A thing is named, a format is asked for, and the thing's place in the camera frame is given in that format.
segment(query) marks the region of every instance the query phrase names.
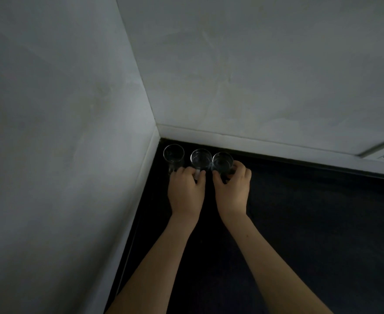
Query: white baseboard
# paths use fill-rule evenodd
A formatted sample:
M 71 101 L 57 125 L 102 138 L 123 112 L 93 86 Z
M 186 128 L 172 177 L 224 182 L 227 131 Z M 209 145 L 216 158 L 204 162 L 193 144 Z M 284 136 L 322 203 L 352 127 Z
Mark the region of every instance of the white baseboard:
M 158 124 L 157 128 L 162 138 L 384 174 L 384 163 L 361 159 L 356 155 L 248 138 L 232 137 L 218 133 L 178 128 L 161 124 Z
M 80 313 L 102 314 L 105 310 L 106 302 L 109 298 L 109 293 L 115 280 L 116 271 L 118 270 L 121 262 L 122 254 L 124 253 L 126 241 L 128 239 L 129 232 L 131 231 L 132 222 L 134 221 L 135 213 L 137 212 L 142 191 L 144 190 L 145 183 L 147 182 L 148 173 L 150 172 L 151 165 L 153 164 L 153 159 L 157 151 L 159 141 L 160 136 L 156 127 L 135 182 L 135 191 L 133 192 L 133 198 L 131 199 L 131 207 L 134 207 L 135 209 L 130 210 L 132 213 L 128 216 L 128 226 L 121 234 L 121 237 L 116 241 L 111 257 L 109 258 L 100 279 L 92 288 L 89 297 L 80 310 Z

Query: person's left hand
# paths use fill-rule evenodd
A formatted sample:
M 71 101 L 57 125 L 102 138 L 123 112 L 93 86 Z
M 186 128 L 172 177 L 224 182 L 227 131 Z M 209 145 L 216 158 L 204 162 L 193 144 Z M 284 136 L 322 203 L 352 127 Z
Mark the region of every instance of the person's left hand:
M 172 217 L 185 218 L 194 223 L 194 226 L 198 222 L 204 202 L 206 180 L 205 171 L 201 171 L 198 183 L 195 184 L 195 171 L 192 167 L 181 167 L 177 172 L 172 172 L 168 184 Z

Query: glass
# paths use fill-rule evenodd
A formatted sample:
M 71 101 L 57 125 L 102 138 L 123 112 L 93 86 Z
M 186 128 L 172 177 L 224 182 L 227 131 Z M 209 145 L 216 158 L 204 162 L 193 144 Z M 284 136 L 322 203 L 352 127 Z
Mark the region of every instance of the glass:
M 234 160 L 232 156 L 227 152 L 218 152 L 212 158 L 211 170 L 217 171 L 223 182 L 227 181 L 227 175 L 234 174 L 234 170 L 232 169 L 232 165 Z
M 178 144 L 170 144 L 164 149 L 163 157 L 168 163 L 168 174 L 171 174 L 183 166 L 185 150 Z
M 209 170 L 212 164 L 212 155 L 208 150 L 199 148 L 192 152 L 191 163 L 193 168 L 196 169 L 194 179 L 198 180 L 199 174 L 202 170 Z

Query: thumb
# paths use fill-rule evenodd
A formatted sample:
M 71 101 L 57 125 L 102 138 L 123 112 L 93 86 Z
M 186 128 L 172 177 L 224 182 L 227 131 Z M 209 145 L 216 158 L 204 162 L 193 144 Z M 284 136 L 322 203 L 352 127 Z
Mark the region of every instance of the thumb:
M 217 171 L 212 172 L 212 180 L 214 181 L 215 189 L 224 185 L 224 183 L 221 180 L 221 176 Z
M 198 186 L 205 187 L 206 176 L 207 176 L 207 174 L 206 174 L 205 170 L 202 170 L 199 173 L 198 183 L 197 183 Z

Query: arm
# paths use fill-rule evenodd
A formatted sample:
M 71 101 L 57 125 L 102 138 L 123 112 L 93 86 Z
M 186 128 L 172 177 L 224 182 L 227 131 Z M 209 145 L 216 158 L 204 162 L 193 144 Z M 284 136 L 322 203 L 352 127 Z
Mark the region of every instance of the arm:
M 328 313 L 331 311 L 262 237 L 246 215 L 251 171 L 235 161 L 228 184 L 214 172 L 218 212 L 237 242 L 271 313 Z
M 162 314 L 168 302 L 188 238 L 198 222 L 205 196 L 205 171 L 195 184 L 195 169 L 170 175 L 168 197 L 172 216 L 106 314 Z

